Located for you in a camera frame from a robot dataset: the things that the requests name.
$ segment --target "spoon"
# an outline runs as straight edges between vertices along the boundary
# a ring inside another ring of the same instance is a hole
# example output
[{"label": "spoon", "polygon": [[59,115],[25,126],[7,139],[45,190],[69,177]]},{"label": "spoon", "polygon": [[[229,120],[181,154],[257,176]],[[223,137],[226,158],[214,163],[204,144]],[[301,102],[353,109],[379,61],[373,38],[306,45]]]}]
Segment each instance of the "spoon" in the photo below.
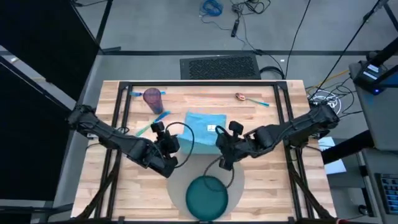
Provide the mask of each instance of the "spoon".
[{"label": "spoon", "polygon": [[262,105],[262,106],[266,106],[266,107],[269,106],[268,103],[263,103],[263,102],[260,102],[260,101],[254,100],[254,99],[246,98],[242,93],[235,93],[235,97],[236,97],[238,100],[241,100],[241,101],[249,100],[249,101],[251,101],[251,102],[258,103],[258,104],[260,104],[260,105]]}]

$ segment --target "white paper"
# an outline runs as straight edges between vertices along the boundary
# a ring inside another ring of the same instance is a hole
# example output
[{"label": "white paper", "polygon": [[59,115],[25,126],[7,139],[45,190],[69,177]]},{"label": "white paper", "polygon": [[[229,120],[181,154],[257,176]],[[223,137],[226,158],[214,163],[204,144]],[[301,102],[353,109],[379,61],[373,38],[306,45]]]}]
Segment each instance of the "white paper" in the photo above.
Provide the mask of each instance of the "white paper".
[{"label": "white paper", "polygon": [[[322,151],[327,150],[332,146],[335,146],[335,142],[331,137],[321,138],[319,139],[318,143],[319,143],[319,149]],[[326,174],[338,174],[341,172],[347,172],[346,167],[344,166],[343,161],[341,159],[325,165],[325,171]]]}]

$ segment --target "green bowl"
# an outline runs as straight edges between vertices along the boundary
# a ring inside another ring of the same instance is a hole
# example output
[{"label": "green bowl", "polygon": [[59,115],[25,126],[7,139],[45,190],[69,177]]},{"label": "green bowl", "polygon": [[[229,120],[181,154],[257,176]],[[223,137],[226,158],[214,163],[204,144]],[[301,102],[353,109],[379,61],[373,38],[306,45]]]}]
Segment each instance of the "green bowl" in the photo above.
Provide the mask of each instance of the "green bowl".
[{"label": "green bowl", "polygon": [[194,217],[200,221],[213,221],[224,214],[228,191],[216,177],[200,176],[189,185],[185,200]]}]

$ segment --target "black curtain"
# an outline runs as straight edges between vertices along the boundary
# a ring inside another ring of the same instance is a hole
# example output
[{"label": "black curtain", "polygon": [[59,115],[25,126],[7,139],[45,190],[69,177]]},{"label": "black curtain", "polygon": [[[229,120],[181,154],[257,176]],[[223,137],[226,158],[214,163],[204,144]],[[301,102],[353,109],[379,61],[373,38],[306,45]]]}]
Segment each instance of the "black curtain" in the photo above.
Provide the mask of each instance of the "black curtain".
[{"label": "black curtain", "polygon": [[0,57],[0,199],[54,200],[70,110],[19,75]]},{"label": "black curtain", "polygon": [[68,0],[0,1],[0,45],[74,100],[99,50]]}]

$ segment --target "plastic cup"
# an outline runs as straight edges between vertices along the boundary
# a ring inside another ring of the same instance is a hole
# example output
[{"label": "plastic cup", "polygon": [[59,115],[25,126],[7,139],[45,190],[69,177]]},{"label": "plastic cup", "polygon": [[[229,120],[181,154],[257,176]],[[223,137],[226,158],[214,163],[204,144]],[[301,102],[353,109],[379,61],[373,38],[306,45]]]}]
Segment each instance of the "plastic cup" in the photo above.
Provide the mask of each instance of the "plastic cup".
[{"label": "plastic cup", "polygon": [[158,89],[147,89],[144,92],[143,98],[154,114],[161,114],[163,112],[162,94]]}]

